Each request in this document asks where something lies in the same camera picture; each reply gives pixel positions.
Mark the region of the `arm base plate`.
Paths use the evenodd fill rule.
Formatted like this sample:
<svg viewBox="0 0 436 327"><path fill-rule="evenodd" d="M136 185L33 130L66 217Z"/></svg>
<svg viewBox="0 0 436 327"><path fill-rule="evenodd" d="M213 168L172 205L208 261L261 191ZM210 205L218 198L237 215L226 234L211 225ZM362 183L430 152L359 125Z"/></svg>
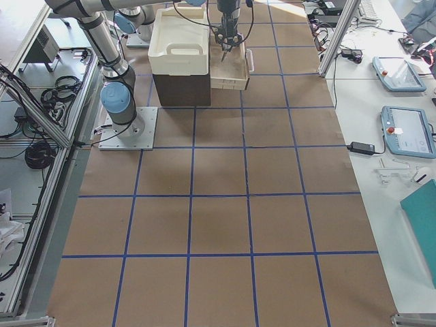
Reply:
<svg viewBox="0 0 436 327"><path fill-rule="evenodd" d="M104 125L110 125L102 130L98 149L101 151L135 151L153 149L155 128L157 124L158 107L137 107L137 117L123 132L125 127L113 125L112 119L106 113Z"/></svg>

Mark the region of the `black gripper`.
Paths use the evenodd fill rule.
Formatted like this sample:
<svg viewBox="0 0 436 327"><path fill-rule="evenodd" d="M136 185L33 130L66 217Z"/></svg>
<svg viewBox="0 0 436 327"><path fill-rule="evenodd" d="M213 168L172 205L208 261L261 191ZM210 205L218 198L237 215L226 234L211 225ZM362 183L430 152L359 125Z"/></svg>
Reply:
<svg viewBox="0 0 436 327"><path fill-rule="evenodd" d="M221 14L221 25L219 32L215 32L215 42L224 48L225 39L228 39L229 50L232 50L243 42L243 35L238 32L240 10L221 12Z"/></svg>

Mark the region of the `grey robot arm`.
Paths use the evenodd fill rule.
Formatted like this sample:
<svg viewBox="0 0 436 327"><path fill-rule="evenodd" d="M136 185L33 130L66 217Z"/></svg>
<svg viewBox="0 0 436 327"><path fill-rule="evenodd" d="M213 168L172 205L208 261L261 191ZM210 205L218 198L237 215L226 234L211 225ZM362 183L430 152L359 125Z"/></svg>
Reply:
<svg viewBox="0 0 436 327"><path fill-rule="evenodd" d="M145 128L134 99L136 73L114 45L103 11L124 10L133 5L151 7L158 1L47 1L55 14L75 18L96 52L106 83L100 100L112 119L112 129L122 138L138 137Z"/></svg>
<svg viewBox="0 0 436 327"><path fill-rule="evenodd" d="M214 25L208 20L204 26L210 29L222 51L231 52L246 40L238 32L240 1L218 1L217 9L221 13L221 22ZM127 7L113 14L114 24L127 37L126 45L131 48L150 45L154 21L155 13L151 5Z"/></svg>

